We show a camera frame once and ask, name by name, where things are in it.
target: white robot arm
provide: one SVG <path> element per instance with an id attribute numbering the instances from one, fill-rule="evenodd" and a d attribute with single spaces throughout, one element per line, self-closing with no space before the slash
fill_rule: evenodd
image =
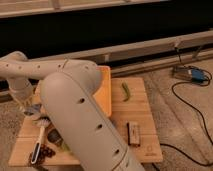
<path id="1" fill-rule="evenodd" d="M 23 53 L 13 52 L 0 59 L 0 76 L 16 101 L 32 95 L 28 78 L 43 80 L 42 104 L 86 171 L 144 171 L 92 97 L 101 84 L 94 62 L 27 62 Z"/>

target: power cord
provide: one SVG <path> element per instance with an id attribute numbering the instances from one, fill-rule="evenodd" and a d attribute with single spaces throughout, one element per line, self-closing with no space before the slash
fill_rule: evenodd
<path id="1" fill-rule="evenodd" d="M 181 100 L 183 103 L 185 103 L 186 105 L 190 106 L 192 109 L 194 109 L 196 112 L 198 112 L 198 114 L 201 116 L 202 118 L 202 121 L 203 121 L 203 125 L 204 125 L 204 129 L 205 129 L 205 132 L 206 132 L 206 135 L 207 135 L 207 138 L 208 140 L 210 141 L 210 143 L 213 145 L 213 140 L 211 138 L 211 136 L 209 135 L 209 132 L 208 132 L 208 129 L 207 129 L 207 126 L 206 126 L 206 121 L 205 121 L 205 118 L 203 116 L 203 113 L 198 109 L 196 108 L 195 106 L 193 106 L 192 104 L 190 104 L 189 102 L 187 102 L 186 100 L 184 100 L 182 97 L 180 97 L 176 91 L 175 91 L 175 87 L 177 87 L 178 85 L 183 85 L 183 84 L 191 84 L 191 85 L 197 85 L 197 86 L 200 86 L 200 87 L 206 87 L 206 86 L 209 86 L 209 84 L 211 83 L 211 80 L 212 80 L 212 74 L 210 72 L 208 72 L 207 70 L 204 70 L 204 69 L 200 69 L 200 68 L 197 68 L 195 66 L 185 66 L 181 60 L 181 56 L 180 56 L 180 53 L 179 53 L 179 49 L 176 48 L 176 51 L 178 53 L 178 57 L 179 57 L 179 60 L 180 60 L 180 63 L 184 66 L 184 67 L 187 67 L 189 69 L 197 69 L 197 70 L 200 70 L 202 72 L 205 73 L 205 80 L 203 83 L 198 83 L 198 82 L 193 82 L 193 81 L 183 81 L 183 82 L 177 82 L 175 84 L 172 85 L 171 87 L 171 90 L 172 90 L 172 93 L 179 99 Z M 193 163 L 199 165 L 199 166 L 203 166 L 203 167 L 211 167 L 213 166 L 213 162 L 211 163 L 201 163 L 195 159 L 193 159 L 192 157 L 190 157 L 188 154 L 186 154 L 184 151 L 180 150 L 179 148 L 173 146 L 173 145 L 170 145 L 170 144 L 165 144 L 165 143 L 161 143 L 160 144 L 161 146 L 165 146 L 165 147 L 169 147 L 169 148 L 172 148 L 176 151 L 178 151 L 179 153 L 181 153 L 182 155 L 184 155 L 186 158 L 188 158 L 189 160 L 191 160 Z M 160 171 L 160 169 L 157 167 L 156 164 L 152 163 L 152 166 L 154 167 L 154 169 L 156 171 Z"/>

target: green bean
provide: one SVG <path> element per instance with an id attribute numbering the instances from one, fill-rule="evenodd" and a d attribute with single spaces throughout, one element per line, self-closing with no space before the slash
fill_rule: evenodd
<path id="1" fill-rule="evenodd" d="M 130 93 L 130 90 L 129 90 L 129 87 L 127 85 L 127 83 L 123 82 L 122 83 L 122 87 L 126 93 L 126 98 L 123 100 L 124 102 L 128 101 L 131 97 L 131 93 Z"/>

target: black panel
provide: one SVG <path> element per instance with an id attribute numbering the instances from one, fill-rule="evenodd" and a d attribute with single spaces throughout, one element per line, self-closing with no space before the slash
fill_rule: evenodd
<path id="1" fill-rule="evenodd" d="M 213 1 L 169 1 L 0 19 L 0 56 L 35 58 L 213 27 Z"/>

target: speckled floor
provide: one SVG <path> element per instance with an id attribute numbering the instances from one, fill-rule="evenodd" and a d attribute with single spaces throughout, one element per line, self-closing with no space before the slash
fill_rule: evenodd
<path id="1" fill-rule="evenodd" d="M 198 67 L 213 73 L 213 60 L 194 63 Z M 200 162 L 213 161 L 213 147 L 206 138 L 196 112 L 180 102 L 172 93 L 171 86 L 178 80 L 171 78 L 171 68 L 139 74 L 144 78 L 151 109 L 153 112 L 159 140 L 184 150 Z M 213 83 L 206 88 L 180 86 L 177 91 L 185 99 L 196 105 L 207 121 L 210 136 L 213 137 Z M 11 168 L 7 162 L 22 123 L 23 116 L 18 112 L 14 102 L 0 104 L 0 171 L 31 171 L 32 168 Z M 210 171 L 195 165 L 180 153 L 162 147 L 164 162 L 158 164 L 164 171 Z M 146 170 L 154 170 L 150 164 L 144 165 Z M 50 167 L 51 171 L 80 171 L 81 168 Z"/>

